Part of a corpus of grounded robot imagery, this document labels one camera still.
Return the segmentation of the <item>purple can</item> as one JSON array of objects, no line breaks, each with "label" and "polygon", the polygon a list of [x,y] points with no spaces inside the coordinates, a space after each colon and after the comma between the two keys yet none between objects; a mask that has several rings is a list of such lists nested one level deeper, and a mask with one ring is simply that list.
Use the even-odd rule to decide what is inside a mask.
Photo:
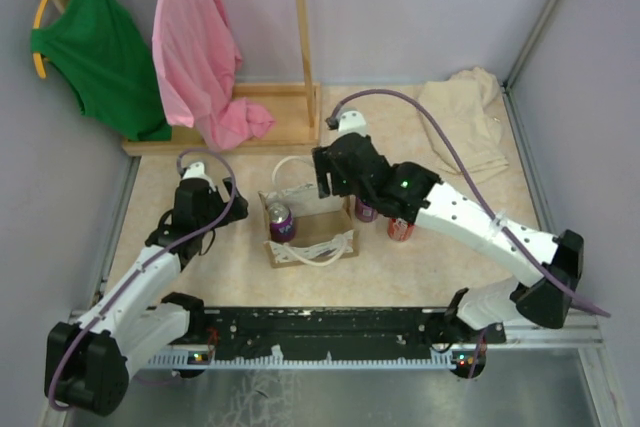
[{"label": "purple can", "polygon": [[377,219],[378,212],[373,207],[362,201],[360,198],[356,197],[354,215],[361,222],[371,223]]},{"label": "purple can", "polygon": [[271,240],[277,243],[290,242],[296,234],[291,210],[281,202],[267,207]]}]

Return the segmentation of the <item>red can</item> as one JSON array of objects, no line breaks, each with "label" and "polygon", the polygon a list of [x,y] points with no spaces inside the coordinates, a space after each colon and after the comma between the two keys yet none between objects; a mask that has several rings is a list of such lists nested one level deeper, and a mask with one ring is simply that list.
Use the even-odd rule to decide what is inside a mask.
[{"label": "red can", "polygon": [[407,241],[413,233],[414,225],[401,218],[390,218],[387,234],[389,238],[396,242]]}]

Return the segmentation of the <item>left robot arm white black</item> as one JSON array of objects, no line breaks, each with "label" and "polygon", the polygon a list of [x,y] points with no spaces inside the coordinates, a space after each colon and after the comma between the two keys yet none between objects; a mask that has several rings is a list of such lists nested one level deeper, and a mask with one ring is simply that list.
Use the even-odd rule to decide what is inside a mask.
[{"label": "left robot arm white black", "polygon": [[151,302],[201,254],[205,237],[247,217],[248,203],[235,177],[224,178],[223,185],[227,200],[206,174],[184,171],[172,208],[160,217],[126,275],[75,322],[52,328],[44,379],[52,409],[107,416],[159,350],[179,338],[194,344],[206,336],[201,300],[172,294],[157,307]]}]

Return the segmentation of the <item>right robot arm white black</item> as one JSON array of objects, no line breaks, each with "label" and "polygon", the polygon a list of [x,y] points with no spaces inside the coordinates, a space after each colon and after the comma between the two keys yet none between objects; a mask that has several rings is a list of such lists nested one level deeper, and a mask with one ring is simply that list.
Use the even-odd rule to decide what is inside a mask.
[{"label": "right robot arm white black", "polygon": [[510,278],[462,289],[447,317],[448,334],[470,342],[491,324],[526,319],[563,327],[582,275],[583,237],[537,231],[488,214],[435,172],[391,164],[368,136],[350,133],[312,151],[320,197],[355,196],[380,215],[447,235],[507,269]]}]

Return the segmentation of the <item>wooden clothes rack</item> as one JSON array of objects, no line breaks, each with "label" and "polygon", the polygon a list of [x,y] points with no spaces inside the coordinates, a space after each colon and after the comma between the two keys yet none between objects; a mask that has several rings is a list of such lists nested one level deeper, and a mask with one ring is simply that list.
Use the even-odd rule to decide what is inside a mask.
[{"label": "wooden clothes rack", "polygon": [[[300,154],[319,144],[321,86],[312,76],[311,43],[306,0],[295,0],[302,58],[302,83],[236,83],[233,96],[247,98],[269,110],[276,124],[262,138],[244,142],[232,153],[238,154]],[[64,12],[69,0],[51,0],[59,12]],[[195,130],[176,127],[168,142],[122,141],[129,156],[170,155],[204,147]]]}]

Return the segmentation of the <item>beige folded cloth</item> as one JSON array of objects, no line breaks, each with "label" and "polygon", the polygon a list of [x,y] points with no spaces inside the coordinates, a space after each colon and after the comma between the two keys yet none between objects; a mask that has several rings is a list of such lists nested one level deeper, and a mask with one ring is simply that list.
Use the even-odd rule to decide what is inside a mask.
[{"label": "beige folded cloth", "polygon": [[487,113],[499,94],[496,76],[481,67],[462,70],[446,81],[424,84],[417,101],[437,122],[432,125],[424,119],[422,124],[442,170],[462,173],[439,131],[453,145],[474,182],[484,182],[508,169],[509,162],[500,148],[501,123]]}]

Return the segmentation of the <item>pink t-shirt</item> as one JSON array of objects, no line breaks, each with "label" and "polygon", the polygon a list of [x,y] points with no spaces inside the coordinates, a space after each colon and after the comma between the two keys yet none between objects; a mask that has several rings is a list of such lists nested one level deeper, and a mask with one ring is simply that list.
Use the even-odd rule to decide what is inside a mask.
[{"label": "pink t-shirt", "polygon": [[152,57],[168,124],[198,131],[210,149],[234,149],[274,126],[262,104],[233,97],[243,58],[222,0],[157,0]]}]

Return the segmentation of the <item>green tank top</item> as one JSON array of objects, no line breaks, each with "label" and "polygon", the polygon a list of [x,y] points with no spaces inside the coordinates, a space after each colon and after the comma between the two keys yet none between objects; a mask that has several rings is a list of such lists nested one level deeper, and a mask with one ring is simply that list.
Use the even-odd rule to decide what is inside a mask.
[{"label": "green tank top", "polygon": [[130,141],[171,138],[151,49],[118,0],[69,0],[64,12],[48,3],[31,52],[39,77],[57,69],[83,115]]}]

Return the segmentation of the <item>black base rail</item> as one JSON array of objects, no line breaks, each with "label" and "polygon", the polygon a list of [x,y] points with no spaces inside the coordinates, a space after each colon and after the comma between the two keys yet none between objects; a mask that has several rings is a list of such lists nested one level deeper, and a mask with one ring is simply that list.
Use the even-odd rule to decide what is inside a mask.
[{"label": "black base rail", "polygon": [[219,307],[183,341],[213,347],[220,360],[258,359],[278,346],[286,361],[378,361],[427,360],[432,348],[478,336],[443,308]]}]

